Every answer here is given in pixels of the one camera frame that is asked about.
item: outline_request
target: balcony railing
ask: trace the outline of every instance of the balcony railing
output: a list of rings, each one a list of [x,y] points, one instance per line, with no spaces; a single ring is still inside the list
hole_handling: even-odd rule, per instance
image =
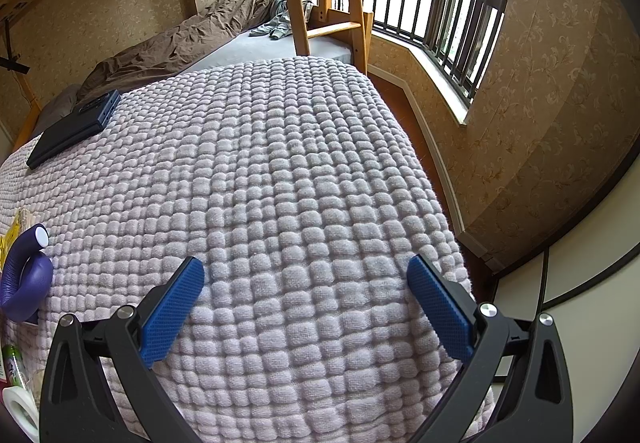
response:
[[[484,75],[507,0],[364,0],[374,29],[425,51],[470,105]],[[334,0],[345,9],[348,0]]]

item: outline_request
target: metal screw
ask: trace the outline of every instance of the metal screw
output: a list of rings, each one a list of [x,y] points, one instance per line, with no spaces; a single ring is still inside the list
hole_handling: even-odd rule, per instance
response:
[[[127,319],[127,318],[131,318],[133,316],[133,313],[135,313],[136,310],[133,309],[133,306],[122,306],[120,309],[118,309],[118,318],[121,319]]]
[[[73,323],[74,323],[74,316],[69,313],[67,313],[66,315],[63,315],[59,321],[59,324],[63,328],[68,328]]]
[[[542,313],[539,318],[540,318],[540,323],[542,325],[552,326],[554,323],[554,318],[551,315],[548,315],[547,313]]]
[[[489,304],[489,302],[482,304],[480,306],[480,312],[485,316],[485,317],[495,317],[495,315],[498,314],[498,308],[496,306],[494,306],[493,304]]]

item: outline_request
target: purple handle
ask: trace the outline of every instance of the purple handle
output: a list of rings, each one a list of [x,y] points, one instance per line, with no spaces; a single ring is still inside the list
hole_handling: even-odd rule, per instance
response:
[[[0,307],[9,320],[27,320],[47,296],[53,265],[40,250],[48,244],[47,230],[37,224],[22,232],[9,249],[0,279]]]

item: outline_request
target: white tape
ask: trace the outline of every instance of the white tape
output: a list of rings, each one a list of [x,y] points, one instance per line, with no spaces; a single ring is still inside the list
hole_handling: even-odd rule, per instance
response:
[[[40,414],[33,396],[21,387],[2,391],[2,400],[11,417],[33,443],[40,443]]]

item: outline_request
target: waffle blanket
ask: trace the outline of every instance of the waffle blanket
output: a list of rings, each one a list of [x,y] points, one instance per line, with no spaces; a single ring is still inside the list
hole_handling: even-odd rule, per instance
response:
[[[419,252],[470,291],[463,259],[354,68],[297,57],[181,74],[125,94],[103,133],[32,172],[35,141],[0,169],[0,231],[30,209],[55,268],[38,327],[4,324],[29,373],[62,314],[138,304],[193,255],[204,290],[154,371],[204,442],[404,442],[453,380],[404,274]]]

